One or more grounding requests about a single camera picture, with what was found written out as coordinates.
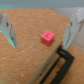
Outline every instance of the brown surface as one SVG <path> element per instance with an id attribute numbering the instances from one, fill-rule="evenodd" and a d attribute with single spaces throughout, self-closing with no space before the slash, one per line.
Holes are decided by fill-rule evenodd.
<path id="1" fill-rule="evenodd" d="M 0 34 L 0 83 L 26 84 L 60 42 L 70 20 L 50 9 L 0 9 L 0 12 L 8 15 L 18 39 L 15 49 Z M 50 47 L 40 42 L 46 30 L 56 34 Z M 69 51 L 75 61 L 62 84 L 84 84 L 84 52 L 75 47 L 70 47 Z"/>

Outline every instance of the red cube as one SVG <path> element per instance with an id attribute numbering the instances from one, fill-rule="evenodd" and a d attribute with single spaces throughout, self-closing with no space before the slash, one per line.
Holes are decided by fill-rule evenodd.
<path id="1" fill-rule="evenodd" d="M 47 30 L 43 35 L 41 35 L 41 42 L 46 46 L 50 46 L 54 41 L 55 34 Z"/>

